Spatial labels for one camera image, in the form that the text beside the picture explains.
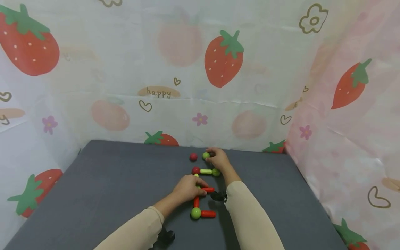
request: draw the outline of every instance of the left hand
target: left hand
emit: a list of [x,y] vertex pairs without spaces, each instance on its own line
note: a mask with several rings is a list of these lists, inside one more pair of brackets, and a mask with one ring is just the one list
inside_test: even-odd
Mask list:
[[175,186],[172,194],[181,199],[182,202],[193,200],[196,196],[206,196],[207,192],[196,186],[208,187],[208,184],[192,174],[183,176]]

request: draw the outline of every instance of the white flower outline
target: white flower outline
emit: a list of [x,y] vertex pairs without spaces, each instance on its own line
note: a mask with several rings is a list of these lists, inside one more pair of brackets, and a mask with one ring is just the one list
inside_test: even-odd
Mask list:
[[328,17],[329,10],[322,8],[320,4],[313,4],[308,8],[307,15],[300,19],[299,27],[304,34],[318,33]]

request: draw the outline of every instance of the pink curtain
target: pink curtain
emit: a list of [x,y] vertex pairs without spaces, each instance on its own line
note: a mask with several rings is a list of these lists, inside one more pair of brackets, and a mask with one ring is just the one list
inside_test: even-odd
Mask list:
[[400,246],[400,3],[368,0],[322,43],[287,149],[349,249]]

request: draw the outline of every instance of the pink flower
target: pink flower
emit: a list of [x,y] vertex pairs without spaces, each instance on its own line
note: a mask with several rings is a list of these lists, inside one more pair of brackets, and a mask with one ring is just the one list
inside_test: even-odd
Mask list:
[[42,118],[42,122],[44,124],[44,132],[47,133],[48,131],[50,135],[53,135],[53,128],[58,125],[58,122],[54,120],[54,116],[49,116],[47,119]]
[[197,126],[200,126],[200,124],[207,124],[207,116],[203,116],[200,112],[197,113],[197,117],[193,117],[192,121],[197,122]]
[[312,135],[312,131],[310,130],[309,125],[305,126],[304,128],[300,127],[299,129],[302,132],[302,134],[300,135],[300,138],[305,137],[306,140],[308,140],[310,138],[310,136]]

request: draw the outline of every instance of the forearm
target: forearm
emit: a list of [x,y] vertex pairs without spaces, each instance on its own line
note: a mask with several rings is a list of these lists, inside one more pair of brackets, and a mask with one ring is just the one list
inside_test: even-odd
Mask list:
[[232,218],[241,249],[284,250],[267,213],[243,182],[231,182],[226,194],[226,209]]
[[171,193],[164,199],[154,204],[154,207],[160,211],[164,218],[167,218],[183,202],[184,201],[182,200],[182,197],[175,193]]
[[221,168],[221,173],[224,176],[226,187],[228,187],[229,184],[231,184],[234,181],[237,181],[237,180],[241,181],[240,177],[238,176],[238,174],[236,173],[236,171],[230,164]]
[[156,242],[164,223],[164,216],[149,207],[130,219],[94,250],[147,250]]

